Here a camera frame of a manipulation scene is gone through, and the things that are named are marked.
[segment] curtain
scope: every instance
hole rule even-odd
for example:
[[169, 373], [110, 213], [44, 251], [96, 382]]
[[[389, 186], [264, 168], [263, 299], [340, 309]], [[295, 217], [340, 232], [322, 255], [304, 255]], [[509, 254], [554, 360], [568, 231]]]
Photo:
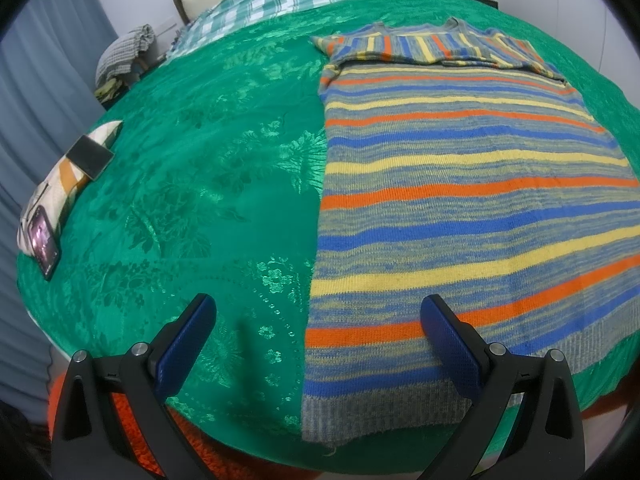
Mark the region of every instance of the curtain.
[[98, 0], [29, 0], [0, 40], [0, 399], [46, 420], [50, 343], [16, 282], [22, 206], [104, 113], [95, 69], [116, 39]]

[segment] striped sweater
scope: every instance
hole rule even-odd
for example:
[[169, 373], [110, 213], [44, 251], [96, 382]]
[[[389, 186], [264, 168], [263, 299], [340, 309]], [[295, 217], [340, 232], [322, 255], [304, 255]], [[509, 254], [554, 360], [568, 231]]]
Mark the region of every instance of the striped sweater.
[[330, 63], [304, 439], [462, 418], [420, 328], [428, 294], [573, 373], [640, 328], [638, 181], [527, 41], [453, 18], [312, 41]]

